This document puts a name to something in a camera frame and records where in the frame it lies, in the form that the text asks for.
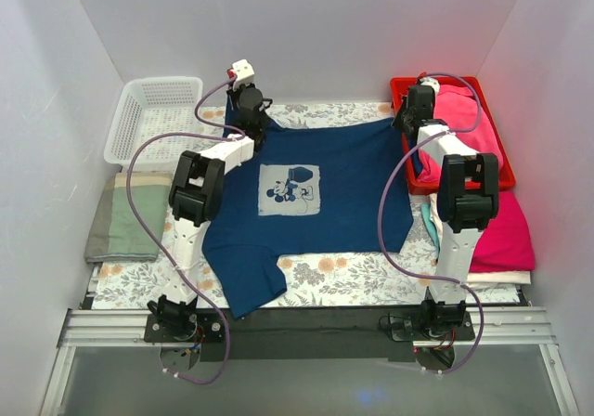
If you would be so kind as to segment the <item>navy blue t shirt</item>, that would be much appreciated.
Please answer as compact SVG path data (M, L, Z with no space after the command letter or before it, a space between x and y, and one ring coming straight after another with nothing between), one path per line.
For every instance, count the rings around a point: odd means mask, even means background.
M389 118L290 129L272 122L260 151L225 176L202 252L234 318L287 291L281 255L399 252L413 224Z

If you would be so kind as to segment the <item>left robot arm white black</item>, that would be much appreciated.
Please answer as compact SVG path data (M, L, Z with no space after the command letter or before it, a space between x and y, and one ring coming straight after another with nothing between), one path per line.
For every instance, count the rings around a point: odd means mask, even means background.
M174 218L174 274L156 301L148 303L154 330L179 342L198 337L197 259L210 222L218 214L225 175L249 161L264 145L272 104L255 83L227 90L228 140L205 151L185 151L179 158L169 194Z

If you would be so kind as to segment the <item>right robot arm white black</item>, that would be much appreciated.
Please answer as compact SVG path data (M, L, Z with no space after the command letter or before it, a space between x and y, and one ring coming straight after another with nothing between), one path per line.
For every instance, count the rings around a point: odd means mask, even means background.
M425 298L415 310L395 320L406 337L431 339L453 336L469 327L466 320L467 277L476 244L498 212L498 158L464 144L459 130L434 117L440 85L431 77L419 78L407 89L393 127L417 144L403 161L423 150L440 164L437 212L443 223L435 275Z

